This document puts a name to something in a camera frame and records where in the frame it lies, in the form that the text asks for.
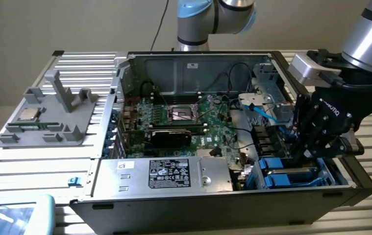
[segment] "robotic arm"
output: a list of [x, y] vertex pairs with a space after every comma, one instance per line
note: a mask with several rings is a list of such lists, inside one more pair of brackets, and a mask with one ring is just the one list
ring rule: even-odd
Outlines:
[[301, 84], [314, 86], [312, 95], [300, 94], [296, 101], [292, 158], [361, 155], [353, 132], [372, 113], [372, 1], [341, 53], [297, 54], [288, 71]]
[[240, 33], [256, 17], [253, 0], [178, 0], [177, 41], [180, 51], [208, 50], [208, 35]]

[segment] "power supply label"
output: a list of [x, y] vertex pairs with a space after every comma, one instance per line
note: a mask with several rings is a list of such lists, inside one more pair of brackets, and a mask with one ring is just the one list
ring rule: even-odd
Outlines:
[[149, 188], [184, 188], [190, 186], [188, 159], [149, 161]]

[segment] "white wall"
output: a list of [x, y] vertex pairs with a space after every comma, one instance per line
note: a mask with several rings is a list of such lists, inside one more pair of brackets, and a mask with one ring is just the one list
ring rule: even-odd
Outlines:
[[[216, 49], [339, 46], [368, 0], [256, 0], [256, 23], [240, 35], [212, 35]], [[16, 105], [50, 53], [149, 50], [165, 0], [0, 0], [0, 105]], [[154, 50], [176, 45], [169, 0]]]

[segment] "green circuit board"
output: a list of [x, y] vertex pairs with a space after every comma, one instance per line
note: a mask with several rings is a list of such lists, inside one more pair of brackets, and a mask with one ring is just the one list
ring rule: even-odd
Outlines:
[[[132, 104], [134, 110], [132, 114], [133, 121], [129, 122], [128, 133], [128, 158], [148, 158], [148, 157], [190, 157], [201, 156], [204, 151], [212, 150], [214, 147], [221, 149], [222, 157], [226, 158], [228, 165], [232, 168], [241, 167], [236, 164], [236, 159], [240, 155], [237, 143], [229, 141], [234, 136], [234, 131], [225, 125], [230, 123], [222, 123], [217, 117], [218, 109], [222, 107], [221, 114], [226, 116], [226, 105], [213, 104], [213, 99], [220, 99], [220, 96], [212, 94], [196, 104], [196, 119], [197, 120], [176, 120], [169, 119], [169, 112], [166, 105], [153, 105], [150, 100], [144, 98]], [[178, 108], [189, 107], [190, 105], [177, 105]], [[153, 148], [152, 144], [146, 141], [146, 135], [157, 129], [149, 128], [149, 124], [154, 126], [178, 126], [178, 128], [170, 128], [170, 130], [192, 130], [200, 133], [192, 135], [190, 145], [182, 148]]]

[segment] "table surface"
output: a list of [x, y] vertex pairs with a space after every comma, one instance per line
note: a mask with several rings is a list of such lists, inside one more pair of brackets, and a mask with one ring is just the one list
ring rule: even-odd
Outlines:
[[[281, 51], [286, 61], [296, 52]], [[50, 84], [42, 80], [46, 69], [58, 69], [61, 82], [73, 93], [89, 88], [100, 96], [88, 126], [88, 136], [80, 147], [41, 149], [0, 148], [0, 195], [50, 194], [56, 199], [54, 234], [93, 235], [94, 232], [68, 207], [68, 199], [84, 191], [89, 157], [94, 152], [98, 123], [110, 80], [114, 77], [114, 60], [125, 59], [125, 52], [64, 53], [52, 57], [33, 86], [40, 86], [45, 94], [53, 94]], [[365, 117], [356, 136], [364, 145], [365, 153], [357, 157], [372, 178], [372, 114]], [[68, 187], [68, 179], [80, 177], [81, 187]], [[324, 215], [312, 225], [294, 225], [268, 228], [192, 232], [189, 235], [372, 235], [372, 196], [353, 207], [340, 207]]]

